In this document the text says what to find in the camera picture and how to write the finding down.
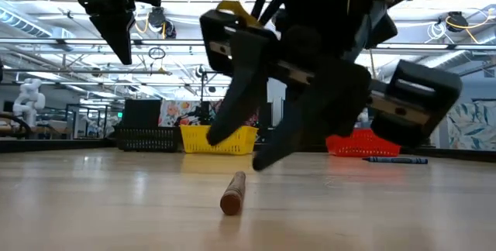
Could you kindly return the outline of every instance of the cylindrical wooden peg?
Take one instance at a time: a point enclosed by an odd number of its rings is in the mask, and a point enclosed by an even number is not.
[[[236,215],[241,210],[245,195],[245,181],[246,175],[244,172],[235,173],[226,192],[220,199],[220,208],[226,215]]]

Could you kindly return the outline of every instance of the white humanoid robot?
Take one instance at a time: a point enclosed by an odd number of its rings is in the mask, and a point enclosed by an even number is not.
[[[21,93],[12,107],[14,116],[23,119],[29,127],[36,126],[37,110],[45,108],[45,95],[40,93],[40,86],[40,79],[25,79],[24,84],[21,84]]]

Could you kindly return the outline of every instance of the floral wallpaper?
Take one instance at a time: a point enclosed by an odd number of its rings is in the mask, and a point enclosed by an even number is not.
[[[450,148],[496,150],[496,101],[455,105],[447,120]]]

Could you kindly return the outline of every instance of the yellow cable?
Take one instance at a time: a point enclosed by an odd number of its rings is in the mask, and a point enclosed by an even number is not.
[[[470,32],[469,29],[474,29],[474,28],[477,28],[479,26],[483,26],[484,24],[486,24],[486,22],[489,21],[489,17],[491,16],[491,11],[492,11],[491,9],[489,9],[489,11],[487,11],[487,17],[486,17],[486,20],[485,21],[483,21],[483,22],[481,22],[479,24],[476,24],[475,26],[458,26],[458,25],[456,25],[454,23],[448,22],[448,19],[451,18],[450,16],[446,17],[446,24],[447,25],[450,25],[450,26],[453,26],[453,27],[456,27],[456,28],[459,28],[459,29],[465,29],[467,31],[468,35],[470,36],[470,38],[472,38],[472,40],[475,43],[480,44],[480,42],[477,41],[477,39],[475,39],[474,35],[472,35],[472,33]]]
[[[134,24],[134,27],[136,27],[136,30],[138,30],[138,32],[140,33],[145,33],[147,30],[148,30],[148,18],[150,17],[150,12],[148,12],[148,14],[146,14],[146,21],[145,21],[145,30],[141,30],[139,27],[138,27],[138,23],[135,23]]]
[[[470,36],[470,38],[472,38],[472,40],[473,40],[475,43],[480,44],[480,42],[479,42],[479,41],[477,41],[477,39],[475,39],[474,35],[472,35],[472,33],[470,32],[470,30],[468,30],[468,29],[465,29],[465,30],[467,31],[468,35]]]
[[[448,19],[451,18],[451,16],[448,16],[446,17],[446,23],[449,24],[450,26],[453,26],[453,27],[456,27],[456,28],[459,28],[459,29],[474,29],[476,27],[479,27],[479,26],[483,26],[486,24],[487,21],[489,21],[489,17],[491,16],[491,10],[489,10],[487,12],[487,18],[485,21],[479,23],[479,24],[476,24],[475,26],[457,26],[456,24],[454,23],[451,23],[451,22],[448,22]]]
[[[165,27],[167,26],[166,22],[162,22],[162,39],[165,39]]]

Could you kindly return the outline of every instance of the colorful mural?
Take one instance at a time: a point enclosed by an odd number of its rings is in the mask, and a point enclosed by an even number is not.
[[[496,101],[458,104],[446,117],[450,148],[496,150]]]
[[[222,101],[210,101],[208,118],[211,122],[215,118]],[[200,125],[200,101],[162,101],[158,126],[172,127],[179,125]],[[258,123],[258,112],[245,122],[246,126],[255,126]]]
[[[199,101],[162,101],[158,126],[200,125],[199,109]]]

